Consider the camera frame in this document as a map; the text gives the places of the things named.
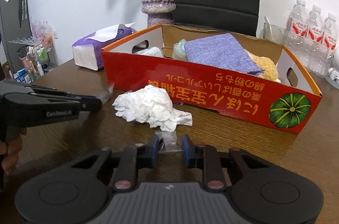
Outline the person's hand on gripper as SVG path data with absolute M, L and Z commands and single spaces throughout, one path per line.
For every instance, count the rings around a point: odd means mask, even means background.
M 22 137 L 27 134 L 27 128 L 21 128 L 19 136 L 8 144 L 1 142 L 0 154 L 5 157 L 1 161 L 1 167 L 5 175 L 10 175 L 18 164 L 19 152 L 22 150 Z

